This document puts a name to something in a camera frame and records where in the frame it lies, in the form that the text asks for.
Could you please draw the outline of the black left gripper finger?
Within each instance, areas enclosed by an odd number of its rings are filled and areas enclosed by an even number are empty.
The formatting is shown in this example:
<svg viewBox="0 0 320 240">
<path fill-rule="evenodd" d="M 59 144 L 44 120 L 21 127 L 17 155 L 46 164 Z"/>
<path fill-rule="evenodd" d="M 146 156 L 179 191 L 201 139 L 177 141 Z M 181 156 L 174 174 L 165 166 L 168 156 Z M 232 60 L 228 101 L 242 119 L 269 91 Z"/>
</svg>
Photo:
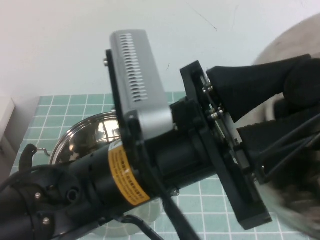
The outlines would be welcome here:
<svg viewBox="0 0 320 240">
<path fill-rule="evenodd" d="M 260 65 L 215 66 L 206 74 L 224 109 L 234 122 L 285 89 L 285 82 L 309 54 Z"/>
</svg>

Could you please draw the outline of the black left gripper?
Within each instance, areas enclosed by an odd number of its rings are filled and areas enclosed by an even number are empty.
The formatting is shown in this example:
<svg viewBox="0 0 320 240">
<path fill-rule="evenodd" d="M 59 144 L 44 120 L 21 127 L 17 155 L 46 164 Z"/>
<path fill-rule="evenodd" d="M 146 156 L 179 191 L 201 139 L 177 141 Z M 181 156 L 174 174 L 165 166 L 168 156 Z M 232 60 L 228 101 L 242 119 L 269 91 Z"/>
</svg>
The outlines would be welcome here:
<svg viewBox="0 0 320 240">
<path fill-rule="evenodd" d="M 204 72 L 195 61 L 180 70 L 186 97 L 170 106 L 176 129 L 150 143 L 152 162 L 169 189 L 218 176 L 235 217 L 245 230 L 270 223 L 253 176 L 261 185 L 313 185 L 320 176 L 319 116 L 288 116 L 247 125 L 236 145 L 217 107 L 204 93 Z"/>
</svg>

